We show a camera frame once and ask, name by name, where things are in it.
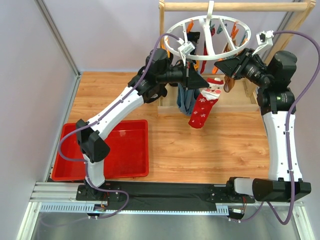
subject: gray floor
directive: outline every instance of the gray floor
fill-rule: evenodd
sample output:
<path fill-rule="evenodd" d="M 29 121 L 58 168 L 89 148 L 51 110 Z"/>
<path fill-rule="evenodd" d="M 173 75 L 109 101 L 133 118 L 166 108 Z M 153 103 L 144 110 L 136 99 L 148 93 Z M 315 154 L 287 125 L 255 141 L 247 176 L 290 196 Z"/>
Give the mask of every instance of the gray floor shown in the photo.
<path fill-rule="evenodd" d="M 285 218 L 287 208 L 277 209 Z M 246 216 L 256 208 L 248 206 Z M 41 213 L 46 224 L 58 225 L 83 218 L 83 213 Z M 222 216 L 118 214 L 108 219 L 83 220 L 63 227 L 37 222 L 33 240 L 298 240 L 295 221 L 282 226 L 269 207 L 250 222 L 228 222 Z"/>

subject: wooden table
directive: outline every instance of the wooden table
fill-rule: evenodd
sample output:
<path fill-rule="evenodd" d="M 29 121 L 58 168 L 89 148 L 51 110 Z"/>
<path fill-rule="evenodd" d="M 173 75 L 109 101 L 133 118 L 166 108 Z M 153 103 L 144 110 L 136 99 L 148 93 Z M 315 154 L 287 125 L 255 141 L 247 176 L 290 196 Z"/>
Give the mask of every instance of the wooden table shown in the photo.
<path fill-rule="evenodd" d="M 68 122 L 98 114 L 134 75 L 85 72 Z M 158 115 L 157 107 L 144 104 L 125 118 L 148 121 L 149 175 L 122 180 L 223 184 L 229 177 L 268 177 L 269 147 L 259 112 L 212 113 L 203 128 L 194 129 L 187 116 Z"/>

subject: robotic arm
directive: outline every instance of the robotic arm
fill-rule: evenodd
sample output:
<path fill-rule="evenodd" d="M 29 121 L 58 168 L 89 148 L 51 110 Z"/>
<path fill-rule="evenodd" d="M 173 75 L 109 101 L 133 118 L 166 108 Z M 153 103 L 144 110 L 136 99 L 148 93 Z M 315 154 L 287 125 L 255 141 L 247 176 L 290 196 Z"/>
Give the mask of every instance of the robotic arm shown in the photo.
<path fill-rule="evenodd" d="M 226 76 L 235 80 L 248 78 L 259 87 L 257 101 L 270 148 L 268 179 L 231 177 L 227 185 L 238 194 L 254 196 L 257 201 L 289 202 L 291 185 L 290 173 L 288 172 L 285 122 L 288 110 L 295 100 L 288 85 L 296 71 L 297 58 L 288 51 L 278 51 L 270 64 L 265 65 L 257 53 L 272 46 L 272 37 L 272 31 L 259 33 L 257 39 L 260 42 L 256 50 L 245 48 L 240 54 L 215 63 L 215 66 Z M 150 58 L 151 53 L 146 58 L 145 65 Z M 88 177 L 96 187 L 105 182 L 104 159 L 108 156 L 110 148 L 104 140 L 123 118 L 144 103 L 152 103 L 161 96 L 165 97 L 167 95 L 166 84 L 180 83 L 189 89 L 209 86 L 195 70 L 192 60 L 179 60 L 175 65 L 172 65 L 172 60 L 172 54 L 171 58 L 168 58 L 166 50 L 156 49 L 149 70 L 135 90 L 132 91 L 132 88 L 141 78 L 145 66 L 132 78 L 120 96 L 102 112 L 87 122 L 80 119 L 76 123 L 77 129 L 84 127 L 98 121 L 106 111 L 113 108 L 97 124 L 77 132 L 78 144 L 84 158 L 88 161 Z M 122 100 L 123 96 L 130 91 L 129 96 Z M 294 139 L 295 111 L 290 118 L 289 129 L 295 200 L 297 200 L 311 192 L 311 185 L 308 182 L 303 182 L 298 166 Z"/>

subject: red tray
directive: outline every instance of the red tray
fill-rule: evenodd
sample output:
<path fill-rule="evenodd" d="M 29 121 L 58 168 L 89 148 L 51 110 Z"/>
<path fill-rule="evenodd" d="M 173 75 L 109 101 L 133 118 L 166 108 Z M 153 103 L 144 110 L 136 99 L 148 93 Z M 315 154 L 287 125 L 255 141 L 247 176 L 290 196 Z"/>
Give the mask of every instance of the red tray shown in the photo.
<path fill-rule="evenodd" d="M 76 129 L 75 123 L 62 128 L 61 138 Z M 104 160 L 104 177 L 145 177 L 149 173 L 148 122 L 146 120 L 121 121 L 109 134 L 105 142 L 110 153 Z M 68 137 L 61 150 L 69 158 L 83 159 L 75 134 Z M 86 176 L 83 162 L 63 159 L 58 153 L 55 159 L 52 180 L 76 181 Z"/>

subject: red stocking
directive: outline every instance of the red stocking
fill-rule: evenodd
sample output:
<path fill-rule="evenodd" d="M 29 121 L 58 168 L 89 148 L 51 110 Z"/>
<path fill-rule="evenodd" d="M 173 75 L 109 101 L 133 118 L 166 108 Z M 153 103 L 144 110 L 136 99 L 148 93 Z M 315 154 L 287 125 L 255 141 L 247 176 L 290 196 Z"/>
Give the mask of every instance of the red stocking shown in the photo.
<path fill-rule="evenodd" d="M 195 129 L 200 129 L 205 125 L 212 107 L 218 102 L 224 81 L 219 78 L 208 78 L 209 88 L 202 90 L 196 99 L 189 125 Z"/>

